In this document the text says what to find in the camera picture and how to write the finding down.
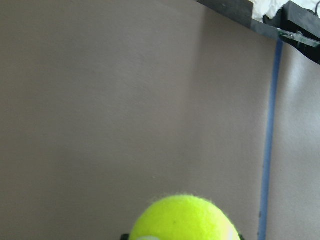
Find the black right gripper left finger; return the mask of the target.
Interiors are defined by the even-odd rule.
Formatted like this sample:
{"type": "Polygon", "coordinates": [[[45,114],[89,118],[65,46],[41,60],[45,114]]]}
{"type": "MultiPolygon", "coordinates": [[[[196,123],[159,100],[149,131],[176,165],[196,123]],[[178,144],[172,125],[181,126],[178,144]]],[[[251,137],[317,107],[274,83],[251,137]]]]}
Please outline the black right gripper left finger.
{"type": "Polygon", "coordinates": [[[122,234],[120,237],[120,240],[129,240],[130,239],[130,235],[128,233],[122,234]]]}

